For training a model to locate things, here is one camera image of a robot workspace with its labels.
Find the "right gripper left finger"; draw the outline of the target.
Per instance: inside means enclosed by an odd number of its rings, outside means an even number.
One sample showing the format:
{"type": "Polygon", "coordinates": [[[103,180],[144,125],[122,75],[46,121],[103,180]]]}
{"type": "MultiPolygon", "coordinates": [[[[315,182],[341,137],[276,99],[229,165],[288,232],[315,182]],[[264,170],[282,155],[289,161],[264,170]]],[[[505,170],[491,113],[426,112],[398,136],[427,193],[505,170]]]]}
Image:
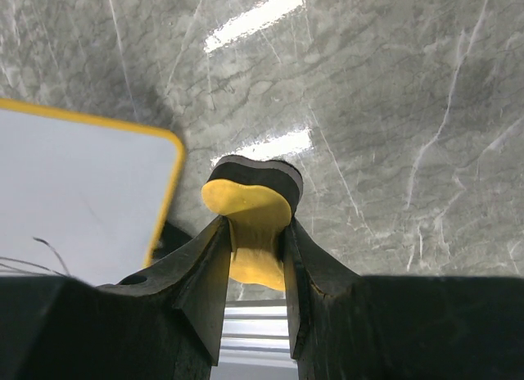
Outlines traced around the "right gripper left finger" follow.
{"type": "Polygon", "coordinates": [[[116,285],[1,280],[4,379],[207,379],[219,360],[229,224],[116,285]]]}

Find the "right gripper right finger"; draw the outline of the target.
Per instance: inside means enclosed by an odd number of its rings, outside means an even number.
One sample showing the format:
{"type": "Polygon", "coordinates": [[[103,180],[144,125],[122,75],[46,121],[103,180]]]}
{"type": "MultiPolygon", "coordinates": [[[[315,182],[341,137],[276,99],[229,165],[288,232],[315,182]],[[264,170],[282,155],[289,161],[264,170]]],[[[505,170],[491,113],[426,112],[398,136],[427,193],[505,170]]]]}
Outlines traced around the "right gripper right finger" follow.
{"type": "Polygon", "coordinates": [[[522,378],[521,278],[361,276],[297,221],[282,253],[300,378],[522,378]]]}

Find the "yellow framed whiteboard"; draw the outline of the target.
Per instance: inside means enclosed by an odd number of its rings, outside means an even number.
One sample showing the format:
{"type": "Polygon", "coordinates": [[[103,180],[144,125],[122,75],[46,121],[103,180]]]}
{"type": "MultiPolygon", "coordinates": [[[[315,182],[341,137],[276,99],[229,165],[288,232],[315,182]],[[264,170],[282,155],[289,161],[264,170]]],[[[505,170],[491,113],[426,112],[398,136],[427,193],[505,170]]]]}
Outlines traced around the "yellow framed whiteboard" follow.
{"type": "Polygon", "coordinates": [[[97,286],[147,267],[184,161],[169,130],[2,99],[2,277],[97,286]]]}

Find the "yellow bone-shaped eraser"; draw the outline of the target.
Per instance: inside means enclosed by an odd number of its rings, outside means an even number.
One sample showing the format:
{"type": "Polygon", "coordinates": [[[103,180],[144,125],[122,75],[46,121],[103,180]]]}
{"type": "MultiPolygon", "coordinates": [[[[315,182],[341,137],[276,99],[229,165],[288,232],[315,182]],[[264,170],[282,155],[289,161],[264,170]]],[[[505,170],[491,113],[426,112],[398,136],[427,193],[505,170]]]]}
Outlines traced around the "yellow bone-shaped eraser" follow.
{"type": "Polygon", "coordinates": [[[228,219],[232,254],[229,277],[283,292],[278,239],[303,193],[300,171],[284,160],[222,157],[201,189],[206,207],[228,219]]]}

